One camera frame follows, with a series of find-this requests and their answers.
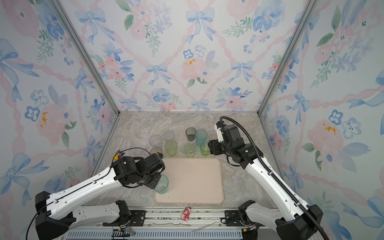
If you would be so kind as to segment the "clear smooth cup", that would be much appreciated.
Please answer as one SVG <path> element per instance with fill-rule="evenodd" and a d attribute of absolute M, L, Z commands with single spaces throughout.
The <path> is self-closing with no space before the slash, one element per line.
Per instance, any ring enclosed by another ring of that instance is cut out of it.
<path fill-rule="evenodd" d="M 153 148 L 155 148 L 155 147 L 162 148 L 163 147 L 163 137 L 160 135 L 153 135 L 149 139 L 149 143 Z"/>

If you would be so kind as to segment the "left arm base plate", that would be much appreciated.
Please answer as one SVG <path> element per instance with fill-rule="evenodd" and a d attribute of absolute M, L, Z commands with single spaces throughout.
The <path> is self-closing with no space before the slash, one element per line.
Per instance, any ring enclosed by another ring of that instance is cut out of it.
<path fill-rule="evenodd" d="M 112 223 L 103 223 L 103 227 L 142 227 L 146 211 L 134 210 L 129 213 L 119 214 L 119 217 Z"/>

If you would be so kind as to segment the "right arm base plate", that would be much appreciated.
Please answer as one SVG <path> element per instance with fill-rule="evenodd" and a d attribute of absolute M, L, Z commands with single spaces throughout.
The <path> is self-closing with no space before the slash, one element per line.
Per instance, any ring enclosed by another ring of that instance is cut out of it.
<path fill-rule="evenodd" d="M 251 222 L 244 211 L 227 210 L 225 211 L 223 223 L 227 227 L 246 227 Z"/>

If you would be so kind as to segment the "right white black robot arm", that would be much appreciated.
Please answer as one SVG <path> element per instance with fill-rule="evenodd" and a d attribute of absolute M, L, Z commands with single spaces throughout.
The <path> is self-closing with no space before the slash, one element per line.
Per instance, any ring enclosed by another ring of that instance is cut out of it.
<path fill-rule="evenodd" d="M 255 143 L 248 144 L 240 134 L 240 127 L 217 122 L 217 138 L 209 141 L 211 154 L 226 155 L 254 177 L 277 205 L 277 210 L 247 201 L 239 207 L 241 221 L 249 225 L 261 224 L 275 231 L 282 240 L 308 240 L 322 230 L 322 210 L 309 205 L 294 193 L 277 175 Z"/>

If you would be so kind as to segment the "clear textured cup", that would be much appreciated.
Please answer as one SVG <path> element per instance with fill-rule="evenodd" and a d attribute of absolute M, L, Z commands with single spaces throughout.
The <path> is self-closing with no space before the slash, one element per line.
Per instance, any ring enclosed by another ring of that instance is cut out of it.
<path fill-rule="evenodd" d="M 163 139 L 165 142 L 173 141 L 175 139 L 175 133 L 173 131 L 166 131 L 163 133 Z"/>

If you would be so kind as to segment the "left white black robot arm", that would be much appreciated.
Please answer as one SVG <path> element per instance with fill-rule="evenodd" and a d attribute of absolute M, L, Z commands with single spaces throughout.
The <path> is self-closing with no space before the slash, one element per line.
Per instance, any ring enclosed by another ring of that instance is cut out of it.
<path fill-rule="evenodd" d="M 133 216 L 125 201 L 105 206 L 84 204 L 110 190 L 146 186 L 155 189 L 166 166 L 163 154 L 146 158 L 123 156 L 99 174 L 57 193 L 43 191 L 35 197 L 36 231 L 40 240 L 53 240 L 80 226 L 101 223 L 104 227 L 126 226 Z"/>

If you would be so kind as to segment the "teal cup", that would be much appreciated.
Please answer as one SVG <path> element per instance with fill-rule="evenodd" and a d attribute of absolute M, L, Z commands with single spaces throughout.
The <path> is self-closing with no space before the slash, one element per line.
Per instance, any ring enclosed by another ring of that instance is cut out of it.
<path fill-rule="evenodd" d="M 155 187 L 156 193 L 163 195 L 168 191 L 169 179 L 165 175 L 161 175 L 160 180 L 158 181 L 157 186 Z"/>
<path fill-rule="evenodd" d="M 201 147 L 201 144 L 205 143 L 208 138 L 208 133 L 205 130 L 197 130 L 195 133 L 196 145 L 198 148 Z"/>

